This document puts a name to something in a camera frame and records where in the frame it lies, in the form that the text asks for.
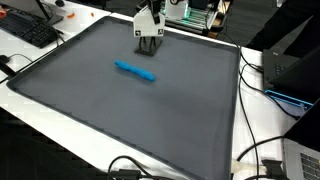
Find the white table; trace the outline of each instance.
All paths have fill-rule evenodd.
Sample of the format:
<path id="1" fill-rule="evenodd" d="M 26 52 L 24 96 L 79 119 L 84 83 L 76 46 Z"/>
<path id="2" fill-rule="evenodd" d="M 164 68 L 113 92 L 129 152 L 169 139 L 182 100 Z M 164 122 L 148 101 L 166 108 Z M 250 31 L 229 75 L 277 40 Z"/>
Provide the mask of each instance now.
<path id="1" fill-rule="evenodd" d="M 54 3 L 54 0 L 47 0 L 46 2 Z M 83 29 L 93 24 L 100 17 L 110 15 L 110 13 L 106 11 L 70 2 L 65 3 L 66 6 L 61 8 L 61 10 L 58 11 L 58 14 L 65 16 L 72 11 L 76 13 L 75 18 L 65 18 L 62 22 L 55 25 L 57 29 L 66 34 L 65 39 L 75 36 Z M 95 17 L 91 17 L 91 12 L 95 13 Z M 111 14 L 111 16 L 132 21 L 132 18 L 120 14 Z M 205 39 L 215 43 L 227 44 L 172 28 L 166 28 L 166 30 Z M 2 54 L 11 55 L 21 53 L 29 56 L 32 60 L 36 60 L 38 57 L 41 57 L 45 53 L 51 51 L 56 46 L 56 43 L 52 43 L 45 49 L 37 49 L 1 30 L 0 39 L 1 41 L 5 41 L 5 43 L 0 44 L 0 51 Z M 261 64 L 260 52 L 244 48 L 243 53 L 249 62 L 257 65 Z M 14 70 L 18 70 L 27 64 L 27 60 L 17 56 L 9 63 L 9 66 Z M 0 79 L 4 78 L 5 75 L 0 72 Z M 249 67 L 246 68 L 244 72 L 244 78 L 251 85 L 261 88 L 261 75 Z M 274 136 L 283 135 L 287 129 L 294 124 L 294 120 L 282 113 L 277 106 L 261 94 L 247 88 L 244 84 L 241 89 L 244 106 L 248 113 L 249 121 L 251 122 L 257 142 Z M 12 92 L 7 88 L 6 82 L 0 84 L 0 95 L 0 106 L 3 109 L 99 169 L 107 170 L 108 165 L 114 158 L 120 155 L 128 155 L 147 166 L 149 168 L 148 170 L 153 175 L 167 176 L 175 179 L 187 179 L 185 176 L 175 170 L 172 170 L 167 165 L 144 155 L 127 145 L 124 145 L 90 127 L 70 119 L 69 117 L 40 105 L 39 103 Z M 299 110 L 298 108 L 288 107 L 293 111 Z M 250 145 L 252 145 L 252 139 L 238 100 L 233 131 L 232 157 L 236 158 Z M 260 160 L 261 158 L 282 160 L 281 149 L 280 141 L 261 145 L 258 148 Z M 243 159 L 243 162 L 255 164 L 254 151 L 249 152 Z M 135 168 L 133 164 L 126 160 L 120 160 L 114 167 Z M 255 171 L 242 171 L 236 174 L 234 179 L 245 179 L 249 176 L 255 175 L 255 173 Z"/>

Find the wire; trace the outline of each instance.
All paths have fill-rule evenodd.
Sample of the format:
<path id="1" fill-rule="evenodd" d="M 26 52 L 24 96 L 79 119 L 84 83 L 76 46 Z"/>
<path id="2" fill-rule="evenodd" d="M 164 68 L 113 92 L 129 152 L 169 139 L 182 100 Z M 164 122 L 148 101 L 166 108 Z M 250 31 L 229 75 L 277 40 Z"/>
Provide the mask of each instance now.
<path id="1" fill-rule="evenodd" d="M 286 111 L 275 99 L 271 98 L 270 96 L 267 96 L 263 91 L 261 91 L 260 89 L 257 89 L 257 88 L 254 88 L 252 86 L 250 86 L 247 81 L 243 78 L 243 75 L 239 72 L 240 74 L 240 78 L 242 79 L 242 81 L 250 88 L 250 89 L 253 89 L 255 91 L 258 91 L 260 92 L 262 95 L 266 96 L 268 99 L 270 99 L 271 101 L 273 101 L 279 108 L 280 110 L 282 110 L 286 115 L 292 117 L 293 119 L 295 120 L 298 120 L 300 119 L 299 116 L 295 116 L 293 114 L 290 114 L 288 111 Z"/>
<path id="2" fill-rule="evenodd" d="M 267 175 L 252 176 L 252 177 L 249 177 L 245 180 L 253 180 L 253 179 L 259 179 L 259 178 L 269 178 L 269 176 L 267 176 Z"/>
<path id="3" fill-rule="evenodd" d="M 239 46 L 228 34 L 223 33 L 223 32 L 221 32 L 220 34 L 224 34 L 234 45 L 237 46 L 237 48 L 239 48 L 239 50 L 240 50 L 240 56 L 242 57 L 243 61 L 244 61 L 246 64 L 248 64 L 252 69 L 254 69 L 254 70 L 256 70 L 256 71 L 258 71 L 258 72 L 260 72 L 260 73 L 263 72 L 263 68 L 262 68 L 262 67 L 260 67 L 260 66 L 258 66 L 258 65 L 250 64 L 250 63 L 246 60 L 246 58 L 243 56 L 243 53 L 242 53 L 242 49 L 241 49 L 242 47 Z"/>
<path id="4" fill-rule="evenodd" d="M 146 179 L 154 179 L 154 180 L 174 180 L 171 178 L 167 178 L 167 177 L 162 177 L 162 176 L 141 176 L 141 178 L 146 178 Z"/>
<path id="5" fill-rule="evenodd" d="M 255 146 L 260 146 L 261 144 L 265 144 L 265 143 L 268 143 L 270 141 L 274 141 L 274 140 L 277 140 L 277 139 L 282 139 L 283 136 L 277 136 L 277 137 L 273 137 L 273 138 L 270 138 L 270 139 L 266 139 L 266 140 L 263 140 L 263 141 L 260 141 L 258 142 L 256 145 L 252 145 L 250 147 L 248 147 L 246 150 L 244 150 L 237 158 L 237 161 L 241 161 L 241 159 L 249 152 L 251 151 Z"/>
<path id="6" fill-rule="evenodd" d="M 6 80 L 8 80 L 8 77 L 6 77 L 4 80 L 0 81 L 0 84 L 2 84 L 3 82 L 5 82 Z"/>
<path id="7" fill-rule="evenodd" d="M 108 168 L 108 175 L 111 173 L 111 168 L 113 166 L 113 164 L 119 160 L 119 159 L 127 159 L 129 161 L 131 161 L 134 165 L 136 165 L 144 174 L 146 175 L 141 175 L 140 178 L 146 178 L 146 179 L 154 179 L 154 180 L 173 180 L 171 178 L 167 178 L 167 177 L 162 177 L 162 176 L 152 176 L 150 173 L 148 173 L 141 165 L 140 163 L 133 159 L 132 157 L 130 156 L 119 156 L 117 158 L 115 158 L 109 165 L 109 168 Z"/>
<path id="8" fill-rule="evenodd" d="M 149 176 L 149 177 L 152 177 L 152 175 L 151 175 L 150 173 L 148 173 L 145 169 L 143 169 L 143 167 L 142 167 L 135 159 L 133 159 L 133 158 L 130 157 L 130 156 L 119 156 L 119 157 L 115 158 L 115 159 L 110 163 L 110 165 L 109 165 L 108 174 L 110 174 L 111 168 L 112 168 L 113 164 L 114 164 L 117 160 L 119 160 L 119 159 L 127 159 L 127 160 L 131 161 L 131 162 L 132 162 L 134 165 L 136 165 L 137 168 L 139 168 L 144 174 L 146 174 L 146 175 Z"/>
<path id="9" fill-rule="evenodd" d="M 49 17 L 49 20 L 52 19 L 52 17 L 53 17 L 53 10 L 51 9 L 51 7 L 50 7 L 48 4 L 46 4 L 46 3 L 41 3 L 41 4 L 44 5 L 44 6 L 46 6 L 47 9 L 49 9 L 50 14 L 51 14 L 51 16 Z"/>
<path id="10" fill-rule="evenodd" d="M 279 103 L 278 101 L 276 101 L 275 99 L 273 99 L 272 97 L 268 96 L 269 99 L 271 99 L 286 115 L 292 117 L 293 119 L 295 120 L 298 120 L 300 119 L 300 116 L 295 116 L 293 114 L 290 114 L 288 111 L 286 111 Z"/>
<path id="11" fill-rule="evenodd" d="M 9 56 L 9 59 L 11 59 L 14 56 L 22 56 L 22 57 L 26 58 L 28 61 L 33 62 L 30 58 L 28 58 L 27 56 L 25 56 L 23 54 L 13 54 L 13 55 Z"/>
<path id="12" fill-rule="evenodd" d="M 240 76 L 242 77 L 242 74 L 243 74 L 243 71 L 245 69 L 245 67 L 248 66 L 248 64 L 245 64 L 243 67 L 242 67 L 242 70 L 240 72 Z M 244 108 L 244 105 L 243 105 L 243 101 L 242 101 L 242 95 L 241 95 L 241 81 L 243 80 L 243 78 L 240 78 L 240 81 L 239 81 L 239 85 L 238 85 L 238 88 L 239 88 L 239 99 L 240 99 L 240 104 L 241 104 L 241 108 L 243 110 L 243 114 L 244 114 L 244 117 L 246 119 L 246 122 L 247 122 L 247 125 L 249 127 L 249 130 L 250 130 L 250 134 L 251 134 L 251 137 L 252 137 L 252 140 L 253 140 L 253 144 L 254 144 L 254 149 L 255 149 L 255 152 L 256 152 L 256 161 L 257 161 L 257 179 L 259 179 L 259 155 L 258 155 L 258 149 L 257 149 L 257 146 L 256 146 L 256 139 L 254 137 L 254 134 L 253 134 L 253 131 L 252 131 L 252 128 L 251 128 L 251 125 L 250 125 L 250 122 L 248 120 L 248 116 L 247 116 L 247 113 L 245 111 L 245 108 Z"/>
<path id="13" fill-rule="evenodd" d="M 58 36 L 59 36 L 59 39 L 61 39 L 61 41 L 63 42 L 63 43 L 65 43 L 66 41 L 60 36 L 60 33 L 58 32 Z"/>
<path id="14" fill-rule="evenodd" d="M 239 46 L 229 35 L 227 35 L 227 34 L 225 34 L 225 35 L 226 35 L 226 37 L 228 37 L 228 38 L 231 40 L 231 42 L 232 42 L 234 45 L 237 46 L 237 48 L 239 48 L 239 50 L 240 50 L 240 56 L 242 57 L 242 59 L 243 59 L 243 61 L 246 63 L 246 65 L 248 65 L 248 66 L 250 66 L 251 68 L 255 69 L 257 72 L 263 73 L 263 68 L 260 67 L 260 66 L 255 65 L 255 64 L 249 63 L 249 62 L 246 60 L 246 58 L 244 57 L 243 53 L 242 53 L 242 49 L 241 49 L 242 47 Z M 263 91 L 261 91 L 261 90 L 259 90 L 259 89 L 257 89 L 257 88 L 254 88 L 254 87 L 252 87 L 252 86 L 250 86 L 250 85 L 245 81 L 245 79 L 242 77 L 242 74 L 241 74 L 241 73 L 240 73 L 240 77 L 241 77 L 241 79 L 243 80 L 243 82 L 244 82 L 249 88 L 258 91 L 258 92 L 262 93 L 263 95 L 266 95 Z M 272 100 L 285 114 L 287 114 L 288 116 L 292 117 L 292 118 L 295 119 L 295 120 L 298 120 L 298 119 L 300 118 L 299 116 L 295 116 L 295 115 L 292 115 L 292 114 L 288 113 L 276 100 L 274 100 L 274 99 L 271 98 L 270 96 L 267 96 L 267 97 L 268 97 L 269 99 L 271 99 L 271 100 Z"/>

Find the gray mat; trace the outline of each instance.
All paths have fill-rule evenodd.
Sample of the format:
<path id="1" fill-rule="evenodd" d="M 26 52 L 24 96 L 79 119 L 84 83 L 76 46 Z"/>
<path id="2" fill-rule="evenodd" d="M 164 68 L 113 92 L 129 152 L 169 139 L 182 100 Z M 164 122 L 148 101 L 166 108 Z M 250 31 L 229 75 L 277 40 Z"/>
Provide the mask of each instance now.
<path id="1" fill-rule="evenodd" d="M 154 57 L 134 54 L 137 44 L 132 23 L 107 17 L 8 87 L 192 178 L 229 178 L 238 49 L 170 32 Z M 156 81 L 117 69 L 116 59 Z"/>

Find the keyboard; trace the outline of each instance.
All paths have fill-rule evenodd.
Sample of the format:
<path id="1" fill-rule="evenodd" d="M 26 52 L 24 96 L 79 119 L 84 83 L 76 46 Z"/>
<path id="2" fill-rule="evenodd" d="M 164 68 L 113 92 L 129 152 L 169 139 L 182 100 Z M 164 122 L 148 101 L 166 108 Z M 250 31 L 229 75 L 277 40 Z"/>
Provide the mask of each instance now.
<path id="1" fill-rule="evenodd" d="M 0 19 L 0 28 L 39 48 L 58 38 L 53 27 L 13 11 Z"/>
<path id="2" fill-rule="evenodd" d="M 320 180 L 319 160 L 301 153 L 303 176 L 307 180 Z"/>
<path id="3" fill-rule="evenodd" d="M 283 65 L 279 65 L 279 64 L 275 64 L 275 71 L 276 71 L 276 75 L 280 75 L 283 71 L 285 71 L 287 69 L 286 66 Z"/>

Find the blue object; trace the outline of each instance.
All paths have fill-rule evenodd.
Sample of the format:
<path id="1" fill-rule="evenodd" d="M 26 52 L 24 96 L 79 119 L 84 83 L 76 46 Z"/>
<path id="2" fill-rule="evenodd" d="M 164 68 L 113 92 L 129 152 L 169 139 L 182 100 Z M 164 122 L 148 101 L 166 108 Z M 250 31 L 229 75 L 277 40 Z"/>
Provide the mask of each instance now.
<path id="1" fill-rule="evenodd" d="M 148 71 L 146 71 L 144 69 L 140 69 L 140 68 L 134 67 L 134 66 L 132 66 L 132 65 L 126 63 L 126 62 L 115 60 L 114 64 L 118 68 L 126 70 L 126 71 L 130 71 L 130 72 L 132 72 L 134 74 L 137 74 L 143 79 L 147 79 L 149 81 L 155 81 L 155 79 L 156 79 L 152 73 L 150 73 L 150 72 L 148 72 Z"/>
<path id="2" fill-rule="evenodd" d="M 272 90 L 266 90 L 265 93 L 273 99 L 283 101 L 285 103 L 292 104 L 292 105 L 295 105 L 298 107 L 301 107 L 301 103 L 304 104 L 306 109 L 313 106 L 313 104 L 310 102 L 302 101 L 300 99 L 296 99 L 296 98 L 293 98 L 293 97 L 290 97 L 290 96 L 287 96 L 287 95 L 284 95 L 284 94 L 281 94 L 281 93 L 278 93 L 278 92 L 275 92 Z"/>

